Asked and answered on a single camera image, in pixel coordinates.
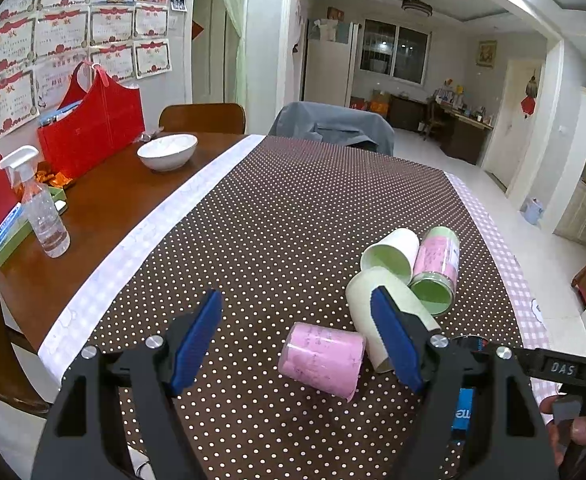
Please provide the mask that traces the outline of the person's right hand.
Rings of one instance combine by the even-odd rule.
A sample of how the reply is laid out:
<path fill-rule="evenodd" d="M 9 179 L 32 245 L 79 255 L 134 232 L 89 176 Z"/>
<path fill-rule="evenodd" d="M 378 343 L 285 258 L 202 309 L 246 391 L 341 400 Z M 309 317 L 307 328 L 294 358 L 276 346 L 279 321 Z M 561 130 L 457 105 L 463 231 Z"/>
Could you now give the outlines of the person's right hand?
<path fill-rule="evenodd" d="M 560 466 L 564 460 L 565 451 L 560 443 L 560 430 L 554 422 L 547 423 L 547 430 L 551 446 L 553 448 L 553 455 L 555 465 Z M 586 447 L 586 416 L 577 417 L 570 425 L 570 438 L 578 445 Z"/>

